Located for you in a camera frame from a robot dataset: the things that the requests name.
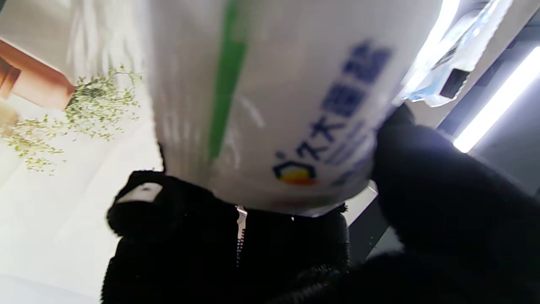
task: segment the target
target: green plant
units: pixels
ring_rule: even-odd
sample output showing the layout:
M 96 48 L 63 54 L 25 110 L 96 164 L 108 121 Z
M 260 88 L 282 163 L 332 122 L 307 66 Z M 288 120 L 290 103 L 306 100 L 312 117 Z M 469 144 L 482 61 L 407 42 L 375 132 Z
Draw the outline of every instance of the green plant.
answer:
M 118 88 L 119 75 L 129 77 L 129 88 Z M 66 129 L 62 135 L 73 131 L 110 140 L 114 131 L 123 132 L 118 125 L 120 121 L 139 119 L 133 111 L 134 108 L 140 108 L 134 94 L 138 80 L 141 80 L 141 76 L 126 71 L 123 65 L 119 69 L 109 67 L 107 75 L 92 77 L 88 82 L 86 78 L 80 77 L 70 104 L 65 109 L 66 119 L 56 122 Z
M 47 139 L 55 133 L 54 125 L 49 123 L 48 116 L 42 120 L 31 119 L 21 120 L 11 128 L 9 137 L 4 137 L 8 145 L 13 147 L 17 155 L 24 159 L 24 163 L 29 170 L 45 172 L 49 174 L 54 169 L 49 169 L 53 165 L 51 155 L 61 154 L 63 151 L 47 143 Z
M 122 76 L 129 78 L 128 88 L 118 88 L 118 78 Z M 109 67 L 107 75 L 89 81 L 81 77 L 65 109 L 65 117 L 51 119 L 45 115 L 42 119 L 21 120 L 11 127 L 9 136 L 2 137 L 24 159 L 29 170 L 53 174 L 52 156 L 63 151 L 52 146 L 51 139 L 76 134 L 110 141 L 114 132 L 123 132 L 120 121 L 139 119 L 134 110 L 140 108 L 135 100 L 136 84 L 140 80 L 140 75 L 126 71 L 123 65 L 119 69 Z

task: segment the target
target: fluorescent light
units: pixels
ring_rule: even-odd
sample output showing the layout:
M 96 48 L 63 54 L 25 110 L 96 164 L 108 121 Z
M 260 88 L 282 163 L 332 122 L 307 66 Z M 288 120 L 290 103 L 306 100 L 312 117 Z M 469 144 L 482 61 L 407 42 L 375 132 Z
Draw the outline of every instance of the fluorescent light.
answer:
M 454 141 L 454 146 L 463 153 L 472 149 L 531 84 L 538 73 L 540 73 L 540 47 L 535 48 L 508 77 L 499 91 Z

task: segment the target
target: black fabric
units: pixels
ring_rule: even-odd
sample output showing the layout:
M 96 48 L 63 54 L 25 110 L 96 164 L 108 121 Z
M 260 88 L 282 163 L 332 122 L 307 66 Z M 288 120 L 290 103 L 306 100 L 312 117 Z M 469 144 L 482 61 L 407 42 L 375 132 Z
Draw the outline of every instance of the black fabric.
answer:
M 404 252 L 351 267 L 340 210 L 294 220 L 248 210 L 237 267 L 236 209 L 177 181 L 170 192 L 177 195 L 157 204 L 164 209 L 147 213 L 177 214 L 161 217 L 166 236 L 120 240 L 103 302 L 538 302 L 538 202 L 436 131 L 415 126 L 406 107 L 378 141 L 373 179 Z

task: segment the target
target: white surface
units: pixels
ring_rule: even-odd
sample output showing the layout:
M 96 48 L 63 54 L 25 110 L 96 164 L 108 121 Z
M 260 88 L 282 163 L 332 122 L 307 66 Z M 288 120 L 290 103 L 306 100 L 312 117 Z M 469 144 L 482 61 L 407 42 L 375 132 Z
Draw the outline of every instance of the white surface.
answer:
M 366 208 L 373 202 L 377 197 L 377 186 L 373 181 L 369 182 L 368 187 L 366 187 L 362 192 L 358 193 L 355 197 L 350 200 L 347 200 L 347 212 L 343 213 L 345 220 L 347 221 L 347 226 L 350 226 L 356 220 L 357 217 L 366 210 Z
M 110 30 L 125 11 L 102 12 L 107 11 L 105 5 L 119 3 L 126 2 L 89 0 L 72 6 L 69 0 L 8 0 L 0 14 L 0 38 L 68 76 L 103 72 L 122 57 L 130 58 L 124 62 L 127 69 L 139 69 L 133 44 L 119 47 L 107 40 L 117 38 Z M 89 4 L 95 4 L 94 14 L 84 11 Z M 72 17 L 72 11 L 80 15 Z M 70 29 L 72 21 L 79 28 Z M 98 33 L 85 24 L 99 25 Z M 104 50 L 97 54 L 70 47 L 70 35 L 85 43 L 99 36 Z M 68 64 L 68 49 L 70 58 L 88 64 Z M 84 136 L 76 142 L 55 141 L 65 151 L 60 160 L 67 162 L 60 161 L 54 176 L 27 171 L 0 140 L 0 288 L 6 288 L 0 289 L 0 303 L 98 302 L 117 243 L 105 213 L 133 170 L 161 169 L 150 102 L 144 92 L 137 96 L 140 120 L 123 122 L 125 133 L 117 134 L 114 141 Z M 17 96 L 8 103 L 25 117 L 45 114 Z
M 58 287 L 0 275 L 0 300 L 6 304 L 99 304 L 99 297 L 80 295 Z
M 454 141 L 454 146 L 467 153 L 536 79 L 539 72 L 540 47 L 535 48 L 510 75 L 488 104 Z
M 43 63 L 66 71 L 71 0 L 7 0 L 0 13 L 0 39 Z

